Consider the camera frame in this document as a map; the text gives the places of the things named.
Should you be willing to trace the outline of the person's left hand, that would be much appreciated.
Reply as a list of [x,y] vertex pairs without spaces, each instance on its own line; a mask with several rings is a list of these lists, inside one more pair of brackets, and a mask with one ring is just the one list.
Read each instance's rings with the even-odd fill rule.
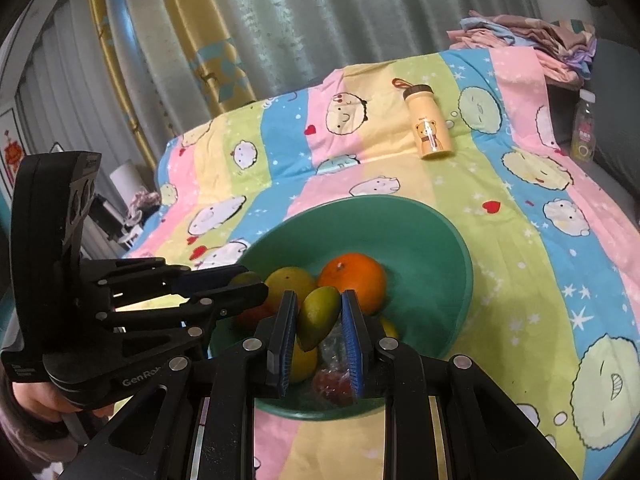
[[50,382],[14,382],[12,392],[26,413],[44,422],[60,422],[64,415],[81,412]]

